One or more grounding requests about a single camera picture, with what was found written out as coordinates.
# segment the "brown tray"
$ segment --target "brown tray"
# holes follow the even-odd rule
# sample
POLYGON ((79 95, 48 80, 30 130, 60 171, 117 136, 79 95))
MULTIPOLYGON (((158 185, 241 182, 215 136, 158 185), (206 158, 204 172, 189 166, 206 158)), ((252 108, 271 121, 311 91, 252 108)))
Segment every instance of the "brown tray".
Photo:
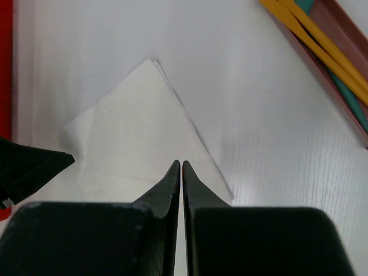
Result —
MULTIPOLYGON (((368 81, 368 40, 335 0, 315 0, 309 12, 314 23, 340 48, 353 65, 368 81)), ((275 19, 281 31, 302 56, 304 62, 320 81, 345 119, 368 149, 368 134, 355 118, 338 88, 327 72, 325 65, 280 21, 275 19)), ((368 118, 368 108, 359 101, 368 118)))

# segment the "white napkin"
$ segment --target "white napkin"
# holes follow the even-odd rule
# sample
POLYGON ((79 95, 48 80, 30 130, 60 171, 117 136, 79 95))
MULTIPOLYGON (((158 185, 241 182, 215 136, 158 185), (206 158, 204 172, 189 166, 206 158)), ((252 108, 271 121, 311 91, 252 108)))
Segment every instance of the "white napkin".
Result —
MULTIPOLYGON (((132 202, 157 183, 175 159, 188 160, 212 191, 229 204, 232 200, 185 109, 151 60, 67 124, 53 149, 73 154, 76 163, 27 202, 132 202)), ((186 269, 182 203, 179 212, 175 271, 181 274, 186 269)))

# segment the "red edge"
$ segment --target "red edge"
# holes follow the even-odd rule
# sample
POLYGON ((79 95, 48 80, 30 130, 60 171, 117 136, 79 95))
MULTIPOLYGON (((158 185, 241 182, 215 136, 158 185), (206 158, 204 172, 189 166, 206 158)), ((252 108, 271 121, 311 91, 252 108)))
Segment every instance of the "red edge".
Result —
MULTIPOLYGON (((12 139, 12 53, 13 0, 0 1, 0 136, 12 139)), ((12 208, 0 210, 0 221, 6 220, 12 208)))

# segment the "white table surface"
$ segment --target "white table surface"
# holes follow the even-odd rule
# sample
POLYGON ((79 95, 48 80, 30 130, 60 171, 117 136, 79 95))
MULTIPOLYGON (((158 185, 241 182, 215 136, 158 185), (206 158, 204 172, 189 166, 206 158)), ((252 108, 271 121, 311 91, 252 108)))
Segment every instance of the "white table surface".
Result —
MULTIPOLYGON (((339 0, 368 35, 368 1, 339 0)), ((236 205, 315 206, 368 264, 368 152, 256 0, 17 0, 14 133, 45 137, 158 59, 236 205)))

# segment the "black plastic part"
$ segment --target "black plastic part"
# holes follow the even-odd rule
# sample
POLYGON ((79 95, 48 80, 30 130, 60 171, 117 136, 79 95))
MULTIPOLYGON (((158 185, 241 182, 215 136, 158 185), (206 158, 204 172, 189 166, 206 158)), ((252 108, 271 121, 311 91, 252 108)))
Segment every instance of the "black plastic part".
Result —
POLYGON ((187 269, 188 275, 193 276, 198 275, 194 272, 194 269, 197 267, 195 237, 193 236, 193 219, 196 210, 204 207, 230 208, 230 206, 200 181, 188 161, 184 161, 183 163, 183 198, 187 269))
POLYGON ((229 208, 183 164, 190 276, 352 276, 330 219, 313 208, 229 208))
POLYGON ((132 204, 31 203, 0 240, 0 274, 174 274, 180 164, 132 204))
POLYGON ((157 235, 153 253, 160 255, 162 252, 160 258, 163 258, 163 272, 160 275, 174 275, 179 197, 180 163, 176 160, 160 182, 133 202, 133 206, 148 206, 156 218, 155 230, 148 235, 157 235))
POLYGON ((64 152, 26 147, 0 137, 0 209, 17 204, 74 163, 64 152))

